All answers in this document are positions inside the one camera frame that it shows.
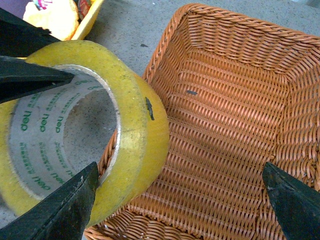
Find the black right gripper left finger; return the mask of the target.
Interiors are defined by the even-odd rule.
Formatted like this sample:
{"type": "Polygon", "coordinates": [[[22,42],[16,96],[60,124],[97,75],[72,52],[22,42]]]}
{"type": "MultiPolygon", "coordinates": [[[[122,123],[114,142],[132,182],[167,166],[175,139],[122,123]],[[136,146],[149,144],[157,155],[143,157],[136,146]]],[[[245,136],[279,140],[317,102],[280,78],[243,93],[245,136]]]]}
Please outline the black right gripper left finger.
{"type": "Polygon", "coordinates": [[[90,163],[0,230],[2,240],[80,240],[96,198],[99,171],[90,163]]]}

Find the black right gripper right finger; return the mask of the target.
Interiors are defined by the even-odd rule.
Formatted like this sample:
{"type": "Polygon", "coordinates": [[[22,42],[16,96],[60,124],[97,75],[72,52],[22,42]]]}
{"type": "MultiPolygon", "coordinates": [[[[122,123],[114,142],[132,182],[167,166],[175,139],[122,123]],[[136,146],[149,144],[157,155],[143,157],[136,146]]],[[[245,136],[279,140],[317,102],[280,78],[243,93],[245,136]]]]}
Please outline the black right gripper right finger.
{"type": "Polygon", "coordinates": [[[267,162],[262,179],[277,221],[288,240],[320,238],[320,193],[267,162]]]}

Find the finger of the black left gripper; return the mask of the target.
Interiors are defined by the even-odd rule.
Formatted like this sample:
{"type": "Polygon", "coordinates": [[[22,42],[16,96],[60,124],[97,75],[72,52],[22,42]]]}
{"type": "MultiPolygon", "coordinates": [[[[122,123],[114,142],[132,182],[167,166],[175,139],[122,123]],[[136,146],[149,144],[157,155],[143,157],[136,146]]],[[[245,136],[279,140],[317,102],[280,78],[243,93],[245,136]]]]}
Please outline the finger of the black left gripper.
{"type": "Polygon", "coordinates": [[[32,53],[60,40],[50,30],[35,27],[12,13],[0,9],[0,54],[28,57],[32,53]]]}
{"type": "Polygon", "coordinates": [[[1,56],[0,102],[5,103],[69,84],[74,77],[74,74],[63,70],[1,56]]]}

